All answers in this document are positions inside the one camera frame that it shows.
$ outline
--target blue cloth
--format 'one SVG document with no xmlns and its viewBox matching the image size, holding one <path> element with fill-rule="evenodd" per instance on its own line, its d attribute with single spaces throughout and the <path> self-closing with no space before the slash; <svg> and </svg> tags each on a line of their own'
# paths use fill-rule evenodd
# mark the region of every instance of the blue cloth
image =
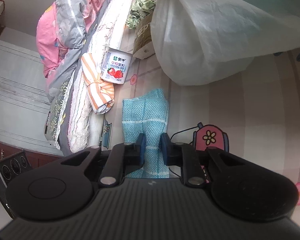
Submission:
<svg viewBox="0 0 300 240">
<path fill-rule="evenodd" d="M 127 175 L 130 178 L 168 178 L 159 147 L 160 135 L 166 132 L 169 106 L 162 89 L 155 89 L 139 98 L 124 99 L 122 125 L 124 141 L 134 143 L 140 133 L 146 136 L 145 163 Z"/>
</svg>

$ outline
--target black speaker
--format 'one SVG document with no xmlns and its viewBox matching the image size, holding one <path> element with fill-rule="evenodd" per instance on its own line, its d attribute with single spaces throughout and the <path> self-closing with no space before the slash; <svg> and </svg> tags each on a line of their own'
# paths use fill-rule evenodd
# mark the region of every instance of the black speaker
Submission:
<svg viewBox="0 0 300 240">
<path fill-rule="evenodd" d="M 8 214 L 15 218 L 6 199 L 7 185 L 19 174 L 32 170 L 24 151 L 10 155 L 0 160 L 0 202 Z"/>
</svg>

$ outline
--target ridged black surface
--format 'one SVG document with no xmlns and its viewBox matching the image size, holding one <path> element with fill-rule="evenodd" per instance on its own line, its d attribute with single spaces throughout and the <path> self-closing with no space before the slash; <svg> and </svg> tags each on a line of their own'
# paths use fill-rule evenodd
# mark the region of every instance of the ridged black surface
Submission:
<svg viewBox="0 0 300 240">
<path fill-rule="evenodd" d="M 15 219 L 1 232 L 14 240 L 300 240 L 288 218 L 252 223 L 218 209 L 201 189 L 179 179 L 125 179 L 99 191 L 79 214 L 56 222 Z"/>
</svg>

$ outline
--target ceiling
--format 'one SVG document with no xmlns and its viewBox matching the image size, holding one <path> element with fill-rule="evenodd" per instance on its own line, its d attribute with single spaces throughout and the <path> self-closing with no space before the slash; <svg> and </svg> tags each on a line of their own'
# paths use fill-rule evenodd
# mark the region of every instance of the ceiling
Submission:
<svg viewBox="0 0 300 240">
<path fill-rule="evenodd" d="M 37 23 L 54 0 L 4 0 L 5 25 L 36 36 Z"/>
</svg>

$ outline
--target silver screw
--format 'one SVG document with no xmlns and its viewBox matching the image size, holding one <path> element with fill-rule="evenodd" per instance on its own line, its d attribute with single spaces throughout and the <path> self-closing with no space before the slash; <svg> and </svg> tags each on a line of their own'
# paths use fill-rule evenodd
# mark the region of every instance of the silver screw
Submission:
<svg viewBox="0 0 300 240">
<path fill-rule="evenodd" d="M 204 183 L 204 179 L 203 178 L 200 178 L 200 177 L 192 177 L 188 180 L 188 182 L 191 184 L 191 185 L 201 185 L 202 183 Z"/>
<path fill-rule="evenodd" d="M 116 182 L 117 180 L 114 177 L 103 177 L 100 182 L 104 185 L 112 185 Z"/>
</svg>

